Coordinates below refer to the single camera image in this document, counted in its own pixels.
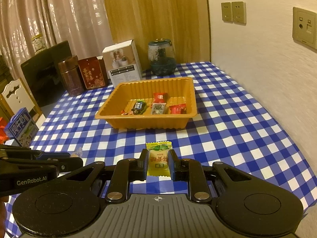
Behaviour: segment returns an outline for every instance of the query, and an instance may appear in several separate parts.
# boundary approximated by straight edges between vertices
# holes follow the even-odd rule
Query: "electrical outlet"
[[[231,2],[221,3],[222,20],[232,22],[232,4]]]
[[[232,2],[233,22],[247,24],[245,2]]]
[[[317,49],[317,14],[293,7],[293,39]]]

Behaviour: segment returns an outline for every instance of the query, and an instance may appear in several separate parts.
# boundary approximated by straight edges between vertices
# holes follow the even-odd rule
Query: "blue and white tablecloth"
[[[32,142],[44,151],[83,150],[85,164],[104,161],[116,164],[138,158],[145,143],[172,142],[178,156],[202,165],[223,161],[242,171],[292,191],[307,209],[317,199],[317,178],[292,139],[256,99],[231,77],[209,62],[178,65],[172,77],[194,79],[198,115],[186,129],[113,129],[95,114],[113,86],[87,91],[77,97],[65,94],[50,113]],[[154,79],[148,71],[146,79]],[[131,184],[133,193],[185,193],[185,182],[148,176]],[[7,203],[9,213],[15,196]],[[14,235],[20,231],[12,214],[6,222]]]

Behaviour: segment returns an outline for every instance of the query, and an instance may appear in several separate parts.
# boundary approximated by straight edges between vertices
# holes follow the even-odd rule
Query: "screw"
[[[111,200],[118,200],[118,199],[121,199],[122,198],[122,193],[121,192],[110,192],[107,197]]]
[[[198,200],[206,200],[208,199],[210,196],[207,192],[196,192],[194,197]]]

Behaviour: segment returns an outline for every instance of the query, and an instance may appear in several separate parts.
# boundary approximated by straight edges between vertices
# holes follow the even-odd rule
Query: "orange plastic tray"
[[[166,114],[151,114],[153,93],[167,93]],[[120,115],[129,112],[134,103],[143,99],[147,109],[142,115]],[[186,113],[170,114],[169,106],[186,103]],[[119,84],[96,113],[96,119],[105,119],[116,129],[182,129],[197,115],[195,89],[190,77],[136,81]]]

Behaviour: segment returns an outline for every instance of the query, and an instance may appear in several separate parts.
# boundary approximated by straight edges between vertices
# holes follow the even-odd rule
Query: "product box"
[[[94,56],[79,60],[78,65],[87,90],[108,86],[104,60]]]
[[[23,147],[30,146],[38,130],[38,127],[25,107],[13,115],[10,122],[4,128],[7,136],[15,139]]]
[[[134,40],[106,47],[102,51],[102,56],[114,87],[121,82],[142,79],[141,65]]]

